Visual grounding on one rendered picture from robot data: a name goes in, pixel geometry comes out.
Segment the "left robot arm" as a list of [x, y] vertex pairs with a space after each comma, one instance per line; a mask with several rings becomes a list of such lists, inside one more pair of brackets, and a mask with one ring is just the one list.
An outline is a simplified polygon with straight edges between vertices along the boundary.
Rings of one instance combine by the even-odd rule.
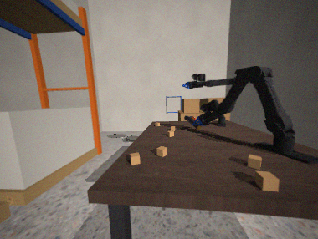
[[[266, 118], [264, 121], [265, 125], [274, 136], [273, 144], [261, 142], [254, 143], [254, 145], [306, 164], [318, 163], [317, 157], [294, 150], [295, 136], [292, 135], [295, 135], [295, 131], [292, 129], [293, 123], [290, 116], [283, 110], [275, 92], [272, 80], [272, 69], [253, 66], [244, 69], [237, 69], [235, 74], [237, 74], [237, 76], [233, 85], [221, 103], [215, 99], [210, 101], [208, 104], [201, 106], [200, 110], [205, 113], [203, 114], [203, 118], [205, 119], [211, 115], [211, 118], [217, 119], [222, 117], [222, 114], [232, 112], [238, 97], [247, 83], [250, 82], [256, 88], [259, 99], [264, 108], [264, 116]], [[214, 110], [215, 112], [213, 112]]]

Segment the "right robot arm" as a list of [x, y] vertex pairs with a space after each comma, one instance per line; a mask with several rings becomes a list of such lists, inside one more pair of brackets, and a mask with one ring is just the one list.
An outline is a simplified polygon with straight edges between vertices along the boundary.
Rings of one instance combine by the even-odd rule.
[[[196, 80], [196, 81], [192, 81], [192, 85], [193, 84], [197, 84], [197, 87], [201, 88], [201, 87], [203, 87], [205, 85], [213, 87], [213, 86], [219, 86], [219, 85], [233, 84], [233, 82], [234, 82], [236, 77], [231, 78], [231, 79], [218, 79], [218, 80], [207, 80], [206, 81], [206, 79], [205, 79], [206, 78], [206, 74], [193, 74], [192, 78], [193, 78], [193, 80]], [[222, 117], [218, 118], [218, 122], [219, 122], [218, 126], [226, 127], [225, 118], [226, 117], [224, 117], [223, 114], [222, 114]]]

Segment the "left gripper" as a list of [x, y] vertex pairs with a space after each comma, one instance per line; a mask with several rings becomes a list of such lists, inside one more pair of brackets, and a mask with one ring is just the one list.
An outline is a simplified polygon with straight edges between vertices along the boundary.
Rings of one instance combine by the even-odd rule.
[[[200, 118], [201, 117], [201, 118]], [[198, 121], [197, 121], [198, 120]], [[193, 122], [193, 125], [200, 125], [200, 126], [206, 126], [206, 125], [210, 125], [209, 122], [213, 121], [214, 119], [211, 118], [211, 115], [208, 116], [207, 118], [203, 118], [203, 115], [201, 114], [200, 116], [198, 116], [196, 118], [196, 120]], [[195, 124], [197, 122], [197, 124]]]

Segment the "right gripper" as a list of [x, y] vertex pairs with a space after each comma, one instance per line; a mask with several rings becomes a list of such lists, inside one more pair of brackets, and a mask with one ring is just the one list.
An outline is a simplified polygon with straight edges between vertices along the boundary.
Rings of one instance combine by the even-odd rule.
[[[183, 86], [184, 85], [184, 86]], [[192, 81], [191, 82], [186, 82], [185, 84], [183, 84], [182, 87], [188, 88], [188, 89], [193, 89], [193, 88], [197, 88], [197, 84], [193, 84], [192, 85]], [[186, 87], [187, 85], [187, 87]]]

